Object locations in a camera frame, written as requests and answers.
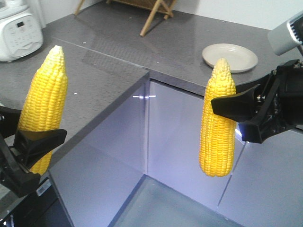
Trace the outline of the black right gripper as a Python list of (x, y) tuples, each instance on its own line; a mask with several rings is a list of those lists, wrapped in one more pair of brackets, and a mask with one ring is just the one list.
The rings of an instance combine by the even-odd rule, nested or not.
[(214, 114), (239, 122), (245, 142), (261, 144), (290, 130), (303, 123), (303, 62), (290, 60), (237, 85), (236, 94), (212, 98), (211, 107)]

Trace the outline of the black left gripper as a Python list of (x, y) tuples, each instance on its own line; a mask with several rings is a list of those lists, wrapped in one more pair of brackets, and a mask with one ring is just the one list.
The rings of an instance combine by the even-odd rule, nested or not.
[[(20, 115), (21, 110), (0, 106), (0, 184), (19, 198), (33, 193), (39, 186), (40, 175), (27, 168), (62, 145), (67, 135), (65, 129), (17, 130)], [(14, 154), (21, 163), (15, 159), (4, 140), (14, 134)]]

